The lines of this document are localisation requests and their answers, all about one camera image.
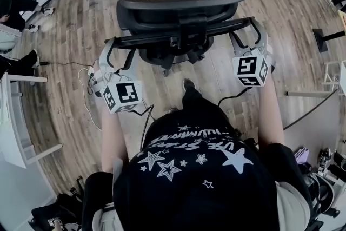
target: star print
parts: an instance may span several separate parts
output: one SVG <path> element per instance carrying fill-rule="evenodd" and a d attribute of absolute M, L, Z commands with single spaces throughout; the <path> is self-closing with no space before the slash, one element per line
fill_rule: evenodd
<path fill-rule="evenodd" d="M 202 165 L 204 162 L 207 161 L 207 159 L 205 158 L 205 154 L 203 155 L 198 154 L 197 156 L 198 156 L 198 159 L 196 160 L 196 162 L 198 162 L 199 164 Z"/>
<path fill-rule="evenodd" d="M 169 181 L 172 182 L 173 180 L 173 174 L 178 173 L 179 171 L 182 171 L 181 169 L 178 169 L 174 166 L 174 159 L 170 161 L 168 164 L 157 162 L 159 167 L 161 168 L 161 171 L 158 173 L 157 177 L 160 176 L 166 176 Z"/>
<path fill-rule="evenodd" d="M 187 162 L 185 160 L 180 161 L 180 166 L 181 167 L 186 167 L 186 165 L 187 165 Z"/>
<path fill-rule="evenodd" d="M 242 174 L 244 171 L 244 165 L 245 164 L 254 164 L 249 159 L 244 157 L 244 148 L 239 149 L 235 153 L 231 153 L 227 150 L 220 149 L 223 154 L 227 157 L 227 161 L 225 161 L 222 165 L 223 166 L 229 166 L 233 165 L 235 169 L 238 171 L 238 173 Z"/>
<path fill-rule="evenodd" d="M 154 166 L 156 161 L 164 160 L 164 157 L 160 157 L 159 154 L 161 151 L 152 154 L 148 151 L 148 157 L 144 158 L 143 160 L 139 161 L 138 163 L 148 163 L 149 171 L 151 171 L 152 167 Z"/>
<path fill-rule="evenodd" d="M 185 125 L 183 127 L 178 127 L 178 128 L 179 128 L 179 131 L 187 131 L 191 127 L 188 127 L 187 125 Z"/>
<path fill-rule="evenodd" d="M 204 180 L 204 182 L 202 183 L 203 185 L 205 185 L 208 189 L 210 189 L 210 188 L 214 188 L 213 186 L 212 186 L 212 182 L 208 182 L 207 180 Z"/>

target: wooden floor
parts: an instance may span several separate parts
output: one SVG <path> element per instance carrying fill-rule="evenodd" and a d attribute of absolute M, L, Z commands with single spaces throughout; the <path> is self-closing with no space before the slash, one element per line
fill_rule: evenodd
<path fill-rule="evenodd" d="M 116 17 L 117 0 L 53 0 L 56 12 L 51 17 L 37 15 L 33 24 L 40 24 L 36 34 L 25 32 L 13 56 L 21 57 L 31 49 L 38 49 L 41 61 L 80 62 L 92 64 L 103 49 L 104 40 L 119 36 Z M 320 100 L 287 97 L 287 90 L 322 89 L 323 63 L 346 60 L 346 39 L 330 41 L 329 51 L 319 54 L 312 28 L 322 28 L 325 34 L 342 30 L 336 9 L 326 0 L 246 0 L 239 5 L 236 17 L 255 16 L 263 23 L 272 39 L 277 61 L 274 80 L 284 125 L 289 124 L 313 108 Z M 254 41 L 251 30 L 240 36 Z M 125 51 L 115 51 L 117 65 L 125 59 Z M 217 103 L 220 98 L 238 93 L 241 87 L 234 78 L 231 66 L 233 50 L 229 38 L 220 36 L 195 65 L 175 65 L 168 77 L 159 67 L 138 59 L 138 78 L 144 81 L 145 100 L 154 104 L 153 116 L 158 118 L 171 107 L 181 108 L 183 94 L 181 82 L 192 78 L 202 95 Z M 82 66 L 58 64 L 41 67 L 39 74 L 48 77 L 47 84 L 23 86 L 23 104 L 29 133 L 36 149 L 44 150 L 57 142 L 63 149 L 41 160 L 53 188 L 64 192 L 75 185 L 74 180 L 86 178 L 100 168 L 101 133 L 94 127 L 83 106 L 82 87 L 78 71 Z M 87 72 L 81 72 L 86 84 Z M 97 124 L 97 111 L 93 98 L 88 96 Z M 245 137 L 256 136 L 258 93 L 253 89 L 236 100 L 222 104 L 231 123 L 244 132 Z M 129 155 L 139 150 L 145 118 L 134 114 L 121 114 Z M 345 118 L 341 117 L 341 139 L 345 137 Z"/>

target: white cable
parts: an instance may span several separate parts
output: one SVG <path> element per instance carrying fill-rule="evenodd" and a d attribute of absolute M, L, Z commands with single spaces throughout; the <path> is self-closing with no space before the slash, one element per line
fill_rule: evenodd
<path fill-rule="evenodd" d="M 82 70 L 86 70 L 86 71 L 89 71 L 89 70 L 86 69 L 86 68 L 83 68 L 83 69 L 81 69 L 81 70 L 78 72 L 78 79 L 79 79 L 80 83 L 82 84 L 84 107 L 85 107 L 86 110 L 88 111 L 88 113 L 89 113 L 89 115 L 90 115 L 90 118 L 91 118 L 91 121 L 92 121 L 92 123 L 94 124 L 94 126 L 95 126 L 98 130 L 101 131 L 101 129 L 95 124 L 94 120 L 92 119 L 91 112 L 90 112 L 90 110 L 88 109 L 87 104 L 86 104 L 86 102 L 85 102 L 84 84 L 83 84 L 82 80 L 81 80 L 80 77 L 79 77 L 79 74 L 81 73 Z"/>

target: black office chair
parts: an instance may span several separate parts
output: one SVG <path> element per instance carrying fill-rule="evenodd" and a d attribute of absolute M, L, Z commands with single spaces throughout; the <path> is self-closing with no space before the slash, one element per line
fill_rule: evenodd
<path fill-rule="evenodd" d="M 203 59 L 214 42 L 213 36 L 251 24 L 251 18 L 229 20 L 240 1 L 119 0 L 119 26 L 129 30 L 131 36 L 115 38 L 112 48 L 132 49 L 123 70 L 130 67 L 138 49 L 143 60 L 161 65 L 166 76 L 174 63 L 193 64 Z"/>

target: chair caster wheel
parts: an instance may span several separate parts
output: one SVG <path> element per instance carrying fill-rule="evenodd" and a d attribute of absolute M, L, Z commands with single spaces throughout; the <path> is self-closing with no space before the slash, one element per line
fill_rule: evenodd
<path fill-rule="evenodd" d="M 163 76 L 164 77 L 167 77 L 169 75 L 169 69 L 165 69 L 164 71 L 163 71 Z"/>

